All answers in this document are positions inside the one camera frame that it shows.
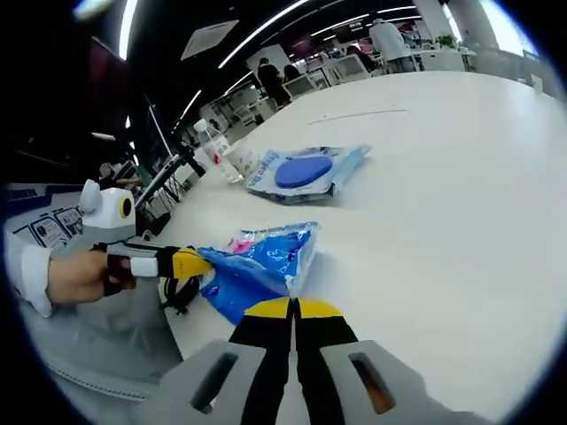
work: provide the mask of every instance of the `plastic bottle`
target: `plastic bottle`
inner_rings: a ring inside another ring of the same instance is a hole
[[[198,132],[198,140],[206,155],[221,169],[224,177],[230,183],[240,182],[243,176],[223,155],[230,147],[227,138],[205,120],[197,121],[193,128]]]

